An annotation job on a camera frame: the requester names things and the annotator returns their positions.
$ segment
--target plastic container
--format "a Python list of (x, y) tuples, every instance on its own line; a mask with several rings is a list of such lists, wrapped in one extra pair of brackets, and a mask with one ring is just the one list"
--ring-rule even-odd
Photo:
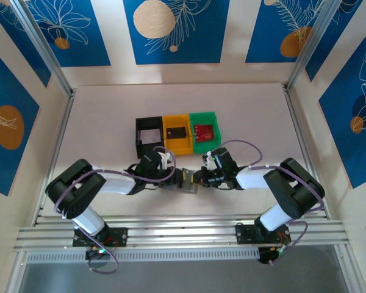
[[(193, 133), (193, 151), (196, 154), (205, 154), (214, 150), (221, 143), (220, 129), (218, 128), (217, 116), (215, 112), (191, 113), (189, 114), (191, 131)], [(212, 125), (214, 139), (209, 142), (196, 142), (194, 125)]]
[(164, 147), (163, 118), (148, 117), (135, 119), (135, 148), (137, 157), (142, 158), (156, 146)]
[[(178, 138), (169, 138), (175, 130), (175, 137)], [(193, 153), (193, 136), (188, 114), (163, 116), (163, 136), (164, 146), (175, 154)]]

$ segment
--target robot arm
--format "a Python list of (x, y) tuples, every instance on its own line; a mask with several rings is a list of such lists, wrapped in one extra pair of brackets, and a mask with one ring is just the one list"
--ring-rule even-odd
[[(278, 243), (278, 233), (289, 234), (285, 224), (310, 211), (318, 202), (318, 197), (323, 198), (325, 195), (321, 185), (294, 159), (284, 160), (279, 167), (271, 166), (275, 169), (264, 176), (262, 169), (266, 167), (239, 167), (226, 148), (208, 152), (203, 156), (203, 160), (205, 166), (193, 174), (192, 183), (219, 189), (222, 184), (226, 184), (228, 190), (269, 188), (278, 202), (260, 215), (253, 225), (236, 225), (239, 244)], [(108, 227), (89, 204), (99, 192), (133, 195), (144, 190), (149, 181), (160, 187), (182, 187), (185, 180), (182, 170), (167, 167), (167, 164), (167, 154), (150, 151), (138, 164), (133, 164), (125, 170), (127, 176), (121, 172), (117, 172), (120, 175), (109, 176), (92, 172), (92, 166), (81, 159), (52, 181), (46, 188), (46, 194), (56, 204), (58, 211), (66, 219), (72, 220), (81, 231), (85, 231), (106, 247), (124, 247), (127, 229)], [(90, 176), (80, 180), (87, 173)], [(79, 184), (70, 189), (74, 181), (79, 181)], [(74, 247), (95, 245), (95, 242), (78, 230), (76, 235)]]

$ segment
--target black card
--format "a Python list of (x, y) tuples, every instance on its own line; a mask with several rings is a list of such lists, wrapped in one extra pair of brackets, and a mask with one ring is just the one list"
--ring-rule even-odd
[(186, 136), (185, 127), (167, 128), (167, 139), (184, 139)]

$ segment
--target red card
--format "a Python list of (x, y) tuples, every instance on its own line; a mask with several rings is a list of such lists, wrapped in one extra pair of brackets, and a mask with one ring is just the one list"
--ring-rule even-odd
[(194, 125), (195, 141), (209, 142), (214, 139), (212, 125)]

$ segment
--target gray floor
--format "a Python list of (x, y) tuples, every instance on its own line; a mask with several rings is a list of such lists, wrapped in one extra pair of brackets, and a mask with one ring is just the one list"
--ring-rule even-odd
[(113, 275), (85, 264), (29, 264), (21, 293), (348, 292), (332, 246), (296, 247), (274, 267), (258, 261), (121, 262)]

